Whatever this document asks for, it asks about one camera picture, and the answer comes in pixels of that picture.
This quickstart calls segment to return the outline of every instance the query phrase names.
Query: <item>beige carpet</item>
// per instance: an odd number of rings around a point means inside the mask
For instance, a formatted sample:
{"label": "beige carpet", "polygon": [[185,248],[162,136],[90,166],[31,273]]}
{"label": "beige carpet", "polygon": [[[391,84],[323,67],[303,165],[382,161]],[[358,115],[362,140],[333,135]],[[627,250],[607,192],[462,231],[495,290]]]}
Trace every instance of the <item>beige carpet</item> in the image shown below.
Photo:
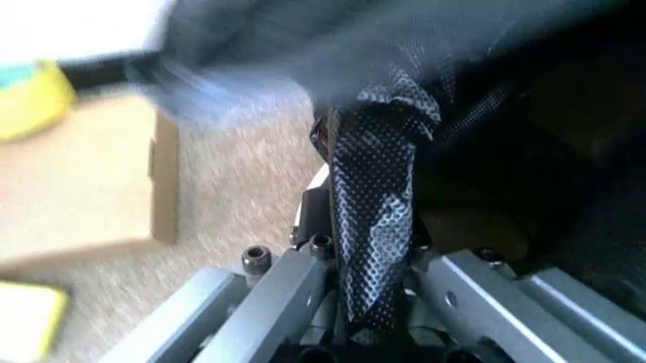
{"label": "beige carpet", "polygon": [[322,164],[307,138],[311,104],[297,92],[260,110],[229,115],[255,126],[180,134],[176,245],[20,276],[73,297],[51,361],[97,361],[198,269],[228,266],[251,244],[288,246],[300,195]]}

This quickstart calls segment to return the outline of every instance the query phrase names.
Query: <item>metal hole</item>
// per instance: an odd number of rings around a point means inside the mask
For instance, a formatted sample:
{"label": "metal hole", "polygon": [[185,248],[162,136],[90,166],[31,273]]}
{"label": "metal hole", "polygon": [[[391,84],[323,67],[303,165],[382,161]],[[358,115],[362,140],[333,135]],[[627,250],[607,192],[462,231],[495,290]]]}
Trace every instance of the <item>metal hole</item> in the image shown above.
{"label": "metal hole", "polygon": [[444,300],[452,308],[458,307],[458,297],[455,295],[453,291],[446,291],[446,294],[444,295]]}
{"label": "metal hole", "polygon": [[262,247],[251,247],[247,250],[247,256],[249,256],[251,259],[259,259],[265,254],[266,251]]}
{"label": "metal hole", "polygon": [[332,239],[324,234],[316,234],[312,237],[312,244],[318,248],[326,248],[332,244]]}

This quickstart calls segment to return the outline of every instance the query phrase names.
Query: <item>yellow object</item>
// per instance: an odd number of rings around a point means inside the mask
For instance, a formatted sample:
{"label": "yellow object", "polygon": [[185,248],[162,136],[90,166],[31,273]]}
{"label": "yellow object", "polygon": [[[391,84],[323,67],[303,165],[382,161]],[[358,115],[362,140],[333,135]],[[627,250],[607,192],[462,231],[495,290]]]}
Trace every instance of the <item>yellow object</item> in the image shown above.
{"label": "yellow object", "polygon": [[0,88],[0,141],[45,129],[71,108],[74,88],[55,62],[38,64],[31,77]]}
{"label": "yellow object", "polygon": [[0,282],[0,361],[46,358],[66,304],[51,287]]}

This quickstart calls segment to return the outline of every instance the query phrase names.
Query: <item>cardboard box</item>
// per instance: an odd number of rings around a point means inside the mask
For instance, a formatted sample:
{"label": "cardboard box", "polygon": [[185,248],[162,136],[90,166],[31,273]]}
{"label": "cardboard box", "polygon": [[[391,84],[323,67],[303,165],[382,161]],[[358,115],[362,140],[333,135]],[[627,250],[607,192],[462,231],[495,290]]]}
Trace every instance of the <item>cardboard box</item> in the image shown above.
{"label": "cardboard box", "polygon": [[175,240],[178,131],[137,95],[0,145],[0,271]]}

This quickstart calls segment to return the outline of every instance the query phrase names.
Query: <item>perforated black fabric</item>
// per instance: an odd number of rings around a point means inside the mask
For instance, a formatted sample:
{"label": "perforated black fabric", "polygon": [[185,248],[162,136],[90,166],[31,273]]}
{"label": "perforated black fabric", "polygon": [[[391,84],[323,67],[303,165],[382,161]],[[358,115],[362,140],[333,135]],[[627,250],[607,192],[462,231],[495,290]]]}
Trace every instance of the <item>perforated black fabric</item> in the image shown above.
{"label": "perforated black fabric", "polygon": [[330,158],[341,290],[350,336],[377,342],[397,331],[402,279],[412,248],[413,165],[417,141],[433,138],[434,98],[404,72],[370,87],[371,101],[345,113]]}

